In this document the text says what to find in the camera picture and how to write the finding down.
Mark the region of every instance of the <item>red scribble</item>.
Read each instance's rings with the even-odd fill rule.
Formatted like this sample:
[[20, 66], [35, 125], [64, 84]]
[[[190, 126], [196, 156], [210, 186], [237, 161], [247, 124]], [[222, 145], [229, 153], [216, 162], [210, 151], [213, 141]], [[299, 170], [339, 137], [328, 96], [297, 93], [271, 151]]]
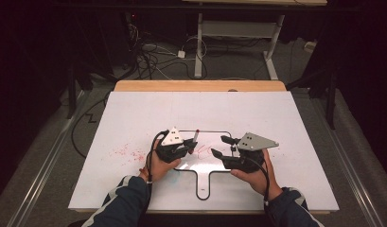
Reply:
[[211, 146], [206, 147], [205, 145], [202, 145], [199, 147], [197, 150], [194, 150], [193, 152], [197, 153], [197, 158], [198, 159], [205, 159], [211, 156]]
[[112, 152], [109, 152], [108, 154], [110, 157], [113, 156], [113, 154], [119, 154], [125, 156], [128, 153], [128, 144], [124, 145], [122, 148], [114, 148]]
[[132, 152], [132, 157], [134, 161], [138, 161], [140, 163], [144, 163], [146, 160], [144, 152], [140, 150]]

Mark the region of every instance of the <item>hand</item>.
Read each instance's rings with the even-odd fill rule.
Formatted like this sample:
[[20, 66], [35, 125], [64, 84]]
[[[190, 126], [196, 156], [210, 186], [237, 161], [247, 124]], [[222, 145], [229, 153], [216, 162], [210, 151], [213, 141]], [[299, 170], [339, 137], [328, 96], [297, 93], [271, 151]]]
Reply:
[[[275, 174], [273, 172], [273, 164], [271, 163], [270, 155], [268, 151], [266, 149], [263, 149], [263, 153], [264, 153], [264, 160], [265, 160], [265, 163], [263, 163], [263, 168], [266, 171], [268, 168], [268, 174], [270, 179], [269, 201], [271, 201], [275, 197], [279, 196], [279, 194], [282, 193], [282, 189], [281, 187], [279, 187], [278, 183], [276, 182]], [[258, 170], [253, 173], [246, 173], [238, 169], [232, 169], [231, 174], [241, 179], [242, 181], [249, 183], [254, 191], [264, 196], [266, 192], [266, 187], [267, 187], [267, 180], [261, 170]]]
[[[152, 175], [152, 181], [156, 182], [160, 179], [162, 179], [169, 170], [172, 168], [175, 168], [181, 163], [181, 159], [176, 159], [172, 161], [171, 163], [166, 163], [162, 161], [158, 155], [155, 149], [157, 148], [159, 140], [155, 141], [154, 144], [154, 151], [152, 152], [152, 161], [151, 161], [151, 175]], [[140, 173], [139, 177], [142, 177], [145, 181], [147, 181], [147, 176], [145, 174]]]

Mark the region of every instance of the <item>wooden table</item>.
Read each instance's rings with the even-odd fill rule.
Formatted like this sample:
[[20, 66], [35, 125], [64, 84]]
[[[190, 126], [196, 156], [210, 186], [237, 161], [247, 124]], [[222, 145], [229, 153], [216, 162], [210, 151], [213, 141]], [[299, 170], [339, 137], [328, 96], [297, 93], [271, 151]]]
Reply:
[[277, 80], [121, 80], [115, 92], [284, 92]]

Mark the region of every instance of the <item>gray carpet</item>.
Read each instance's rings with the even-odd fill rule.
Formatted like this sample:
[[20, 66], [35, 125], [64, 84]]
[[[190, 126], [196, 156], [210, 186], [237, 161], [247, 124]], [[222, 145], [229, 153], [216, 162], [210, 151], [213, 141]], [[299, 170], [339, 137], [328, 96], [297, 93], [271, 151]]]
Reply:
[[[277, 74], [283, 82], [287, 83], [300, 78], [306, 67], [310, 54], [303, 51], [304, 43], [304, 41], [298, 40], [295, 43], [279, 44], [277, 46], [273, 62]], [[225, 52], [227, 48], [225, 44], [212, 44], [219, 45], [220, 48], [209, 50], [207, 58], [204, 59], [207, 69], [206, 79], [268, 79], [264, 61], [258, 54], [259, 50], [266, 49], [267, 44], [267, 42], [261, 41], [253, 47], [230, 49], [228, 52]], [[161, 46], [173, 53], [178, 50], [178, 48], [169, 44], [161, 44]], [[211, 55], [220, 54], [220, 57], [211, 57]], [[171, 58], [164, 55], [156, 56], [159, 61], [166, 61]], [[187, 64], [189, 75], [192, 76], [193, 62], [182, 62]], [[157, 67], [161, 68], [166, 65], [166, 63], [159, 64]], [[116, 67], [115, 70], [119, 75], [124, 72], [120, 66]], [[185, 70], [183, 64], [177, 63], [161, 71], [170, 79], [188, 79]], [[153, 79], [167, 79], [163, 74], [156, 71], [151, 76]], [[129, 77], [129, 79], [135, 78], [138, 78], [137, 74]], [[79, 104], [80, 114], [98, 103], [113, 88], [112, 84], [98, 77], [93, 76], [93, 81], [95, 84], [93, 91], [86, 93], [84, 95], [85, 102]], [[325, 106], [325, 101], [308, 98], [306, 89], [295, 89], [292, 93], [311, 142], [340, 206], [340, 211], [329, 215], [317, 215], [316, 218], [325, 226], [387, 226], [387, 176], [362, 135], [361, 129], [347, 110], [341, 94], [337, 94], [335, 111], [337, 129], [331, 132], [325, 126], [323, 117], [320, 116], [320, 108]], [[49, 151], [54, 145], [58, 134], [60, 134], [63, 126], [69, 123], [65, 119], [67, 114], [66, 99], [63, 103], [64, 106], [41, 129], [39, 136], [35, 139], [7, 185], [5, 192], [0, 197], [0, 226], [8, 225], [10, 218], [26, 197], [33, 180], [39, 174], [45, 158], [49, 156]], [[83, 115], [75, 127], [75, 142], [83, 154], [88, 152], [103, 110], [104, 104], [99, 102], [95, 108], [88, 112], [92, 115]], [[362, 185], [369, 193], [367, 195], [370, 196], [382, 225], [369, 224], [370, 218], [365, 215], [364, 208], [362, 209], [362, 206], [360, 206], [359, 196], [354, 189], [356, 186], [348, 181], [350, 176], [346, 173], [337, 151], [336, 141], [331, 138], [331, 133], [339, 138], [342, 148], [349, 157]], [[59, 156], [55, 161], [55, 165], [53, 165], [47, 181], [44, 182], [43, 190], [38, 199], [35, 204], [30, 204], [32, 209], [26, 218], [25, 226], [68, 226], [72, 222], [88, 218], [91, 215], [67, 209], [84, 162], [84, 159], [76, 153], [72, 145], [70, 133], [65, 137]], [[148, 216], [143, 224], [152, 226], [210, 226], [210, 223], [214, 225], [213, 221], [217, 221], [216, 223], [219, 226], [241, 226], [241, 222], [244, 221], [246, 226], [268, 226], [270, 223], [264, 218], [258, 216], [212, 216], [211, 218], [207, 216]]]

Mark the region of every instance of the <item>dark background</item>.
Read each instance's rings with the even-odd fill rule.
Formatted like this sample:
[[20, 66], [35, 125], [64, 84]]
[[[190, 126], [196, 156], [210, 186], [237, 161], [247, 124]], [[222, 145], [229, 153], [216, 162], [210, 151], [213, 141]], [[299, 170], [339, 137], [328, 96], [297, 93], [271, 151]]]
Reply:
[[[328, 2], [339, 7], [359, 3]], [[0, 1], [0, 193], [39, 128], [60, 107], [70, 65], [83, 61], [76, 76], [88, 87], [89, 72], [110, 76], [113, 65], [130, 57], [121, 16], [120, 12], [75, 15], [42, 0]], [[186, 34], [194, 33], [197, 22], [194, 14], [176, 16], [178, 24], [166, 13], [137, 14], [136, 23], [181, 43]], [[176, 26], [168, 29], [171, 23]], [[336, 63], [338, 88], [387, 171], [387, 1], [365, 2], [356, 16], [287, 16], [280, 39], [289, 42], [297, 37], [319, 41], [304, 77]], [[323, 78], [328, 77], [322, 75], [308, 86], [327, 87]]]

